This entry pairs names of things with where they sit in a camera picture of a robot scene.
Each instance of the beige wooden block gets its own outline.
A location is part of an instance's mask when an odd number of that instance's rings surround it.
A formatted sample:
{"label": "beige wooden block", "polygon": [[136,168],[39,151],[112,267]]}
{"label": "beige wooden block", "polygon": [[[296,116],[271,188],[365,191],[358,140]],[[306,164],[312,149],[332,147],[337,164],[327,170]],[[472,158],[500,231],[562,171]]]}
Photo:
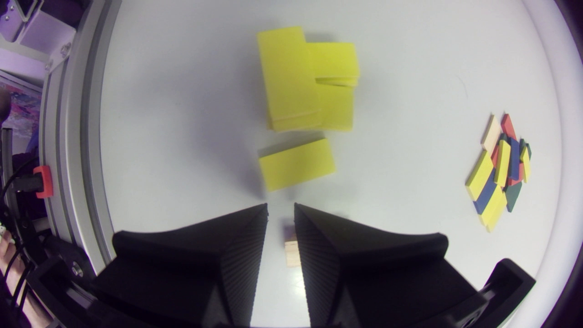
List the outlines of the beige wooden block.
{"label": "beige wooden block", "polygon": [[286,242],[285,249],[287,267],[293,268],[301,266],[300,248],[298,247],[297,240]]}

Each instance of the colored wooden block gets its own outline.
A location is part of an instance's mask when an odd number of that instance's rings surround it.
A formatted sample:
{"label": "colored wooden block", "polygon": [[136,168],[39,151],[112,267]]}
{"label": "colored wooden block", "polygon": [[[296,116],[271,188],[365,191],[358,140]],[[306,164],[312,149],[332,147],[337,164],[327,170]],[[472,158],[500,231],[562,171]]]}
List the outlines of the colored wooden block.
{"label": "colored wooden block", "polygon": [[354,90],[345,86],[318,85],[323,130],[352,130]]}
{"label": "colored wooden block", "polygon": [[322,112],[317,111],[308,115],[272,121],[271,125],[276,132],[306,130],[322,125],[322,116]]}
{"label": "colored wooden block", "polygon": [[472,173],[466,181],[466,188],[468,189],[470,198],[473,201],[476,201],[480,196],[480,193],[482,192],[482,189],[484,189],[484,186],[486,185],[488,177],[490,176],[490,172],[492,172],[493,168],[494,165],[488,156],[488,152],[482,151],[480,158],[477,160]]}
{"label": "colored wooden block", "polygon": [[316,78],[317,84],[355,87],[359,85],[358,78]]}
{"label": "colored wooden block", "polygon": [[353,43],[308,43],[308,51],[318,78],[358,78],[359,61]]}
{"label": "colored wooden block", "polygon": [[498,143],[498,163],[496,164],[496,176],[494,181],[504,188],[506,186],[506,178],[508,177],[508,165],[510,164],[510,145],[500,140]]}
{"label": "colored wooden block", "polygon": [[504,192],[502,189],[500,187],[494,188],[492,196],[490,197],[490,201],[488,204],[486,204],[486,208],[481,214],[479,214],[480,222],[483,225],[488,226],[490,220],[492,220],[492,217],[495,216],[502,198],[504,198]]}
{"label": "colored wooden block", "polygon": [[488,126],[486,127],[486,132],[482,137],[482,148],[486,150],[490,156],[494,151],[494,147],[496,147],[496,144],[498,143],[501,131],[502,128],[500,127],[500,123],[498,123],[496,116],[492,114]]}
{"label": "colored wooden block", "polygon": [[300,249],[297,240],[285,242],[286,264],[288,268],[301,266]]}
{"label": "colored wooden block", "polygon": [[492,164],[494,164],[494,167],[496,167],[496,164],[498,164],[498,145],[494,147],[494,150],[492,151],[492,156],[490,158],[492,158]]}
{"label": "colored wooden block", "polygon": [[514,127],[512,126],[512,121],[510,120],[510,115],[504,114],[500,125],[502,126],[502,131],[506,133],[509,138],[517,139]]}
{"label": "colored wooden block", "polygon": [[528,183],[528,179],[531,177],[531,159],[528,155],[528,147],[522,150],[522,154],[520,154],[520,160],[522,161],[523,166],[523,173],[524,173],[524,182]]}
{"label": "colored wooden block", "polygon": [[301,27],[260,32],[257,42],[271,118],[281,120],[320,110]]}
{"label": "colored wooden block", "polygon": [[478,196],[477,200],[474,202],[474,206],[476,207],[476,211],[478,214],[482,214],[486,209],[486,205],[490,202],[490,198],[494,193],[494,189],[498,188],[496,182],[494,182],[494,175],[496,174],[496,170],[492,169],[488,180],[486,181],[486,185],[484,185],[484,189]]}
{"label": "colored wooden block", "polygon": [[520,178],[520,144],[516,139],[510,138],[510,162],[508,164],[508,177],[513,180]]}
{"label": "colored wooden block", "polygon": [[513,180],[513,179],[510,179],[510,177],[508,177],[508,181],[506,182],[506,188],[508,188],[508,186],[513,186],[513,185],[521,182],[524,179],[524,163],[520,163],[518,165],[518,171],[520,172],[520,175],[518,176],[518,180]]}
{"label": "colored wooden block", "polygon": [[490,217],[488,224],[486,224],[486,231],[488,231],[488,232],[492,232],[494,230],[494,227],[496,227],[498,220],[502,216],[502,212],[504,211],[504,207],[506,207],[506,204],[507,204],[506,196],[504,195],[504,193],[502,193],[502,194],[503,195],[502,195],[502,198],[500,199],[500,202],[498,203],[498,206],[496,207],[496,209],[492,213],[492,216]]}
{"label": "colored wooden block", "polygon": [[518,182],[515,185],[506,187],[506,209],[508,212],[512,212],[514,209],[514,205],[516,204],[516,200],[518,199],[518,194],[520,193],[520,189],[522,188],[522,182]]}
{"label": "colored wooden block", "polygon": [[259,158],[267,190],[293,186],[336,170],[327,139]]}

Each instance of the white surface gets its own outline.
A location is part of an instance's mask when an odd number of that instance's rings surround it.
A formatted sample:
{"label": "white surface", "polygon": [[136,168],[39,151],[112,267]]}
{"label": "white surface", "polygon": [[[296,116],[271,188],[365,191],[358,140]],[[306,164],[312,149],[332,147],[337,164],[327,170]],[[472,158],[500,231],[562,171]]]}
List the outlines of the white surface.
{"label": "white surface", "polygon": [[[293,25],[308,41],[356,44],[355,127],[326,133],[337,173],[266,194],[257,152],[303,134],[265,129],[255,34]],[[531,144],[532,181],[487,233],[463,185],[490,113],[505,111]],[[442,232],[446,258],[481,288],[504,257],[538,273],[559,198],[553,75],[518,0],[124,0],[101,142],[116,231],[175,229],[269,204],[255,326],[309,325],[301,269],[286,267],[283,247],[296,201],[392,232]]]}

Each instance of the finger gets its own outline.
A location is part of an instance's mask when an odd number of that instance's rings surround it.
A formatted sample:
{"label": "finger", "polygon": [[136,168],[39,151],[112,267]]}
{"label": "finger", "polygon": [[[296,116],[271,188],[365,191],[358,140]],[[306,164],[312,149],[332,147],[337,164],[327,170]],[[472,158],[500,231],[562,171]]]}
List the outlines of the finger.
{"label": "finger", "polygon": [[8,248],[11,239],[12,234],[10,231],[5,231],[4,235],[2,235],[2,240],[0,241],[0,257],[4,257],[4,254],[6,254],[6,249]]}

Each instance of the yellow wooden block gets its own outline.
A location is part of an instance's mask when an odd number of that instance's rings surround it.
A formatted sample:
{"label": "yellow wooden block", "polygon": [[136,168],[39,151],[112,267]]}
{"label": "yellow wooden block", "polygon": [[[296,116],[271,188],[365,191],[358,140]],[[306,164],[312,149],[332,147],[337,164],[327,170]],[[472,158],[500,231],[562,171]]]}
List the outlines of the yellow wooden block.
{"label": "yellow wooden block", "polygon": [[317,111],[312,114],[287,118],[285,120],[272,121],[271,125],[276,132],[306,130],[322,125],[322,112]]}
{"label": "yellow wooden block", "polygon": [[470,174],[468,180],[466,181],[466,188],[468,189],[468,193],[473,201],[476,201],[482,189],[486,185],[486,181],[490,177],[492,173],[492,169],[494,165],[492,164],[492,160],[488,155],[487,151],[482,151],[480,154],[480,158],[477,160],[476,165]]}
{"label": "yellow wooden block", "polygon": [[316,78],[358,78],[359,61],[353,43],[308,43]]}
{"label": "yellow wooden block", "polygon": [[486,208],[482,214],[479,215],[480,222],[482,222],[482,224],[486,227],[488,227],[488,224],[490,224],[492,218],[496,216],[496,212],[498,211],[498,207],[502,201],[502,198],[506,199],[504,192],[502,192],[502,188],[496,187],[492,193],[492,197],[490,197],[490,201],[486,205]]}
{"label": "yellow wooden block", "polygon": [[520,154],[520,161],[524,165],[524,172],[522,172],[522,177],[524,182],[528,183],[528,179],[531,177],[531,157],[528,155],[528,148],[523,147],[522,153]]}
{"label": "yellow wooden block", "polygon": [[260,32],[257,42],[271,118],[281,120],[320,110],[301,27]]}
{"label": "yellow wooden block", "polygon": [[504,212],[504,209],[506,208],[506,204],[508,204],[508,200],[506,199],[504,192],[502,192],[502,198],[500,198],[498,205],[494,209],[491,217],[488,220],[488,223],[486,224],[486,231],[492,232],[494,230],[496,223],[498,223],[498,219],[500,219],[502,212]]}
{"label": "yellow wooden block", "polygon": [[358,78],[316,78],[317,84],[355,87],[359,85]]}
{"label": "yellow wooden block", "polygon": [[496,163],[496,174],[494,175],[494,182],[500,187],[506,186],[509,164],[510,145],[505,140],[500,140],[498,143],[498,163]]}
{"label": "yellow wooden block", "polygon": [[274,191],[336,171],[327,139],[259,158],[267,190]]}
{"label": "yellow wooden block", "polygon": [[494,151],[494,147],[498,144],[498,139],[500,139],[500,133],[502,132],[502,127],[498,122],[498,119],[494,114],[490,116],[490,122],[488,122],[488,127],[482,137],[482,148],[485,149],[490,156]]}
{"label": "yellow wooden block", "polygon": [[354,90],[335,85],[318,85],[316,88],[322,104],[321,129],[351,131]]}

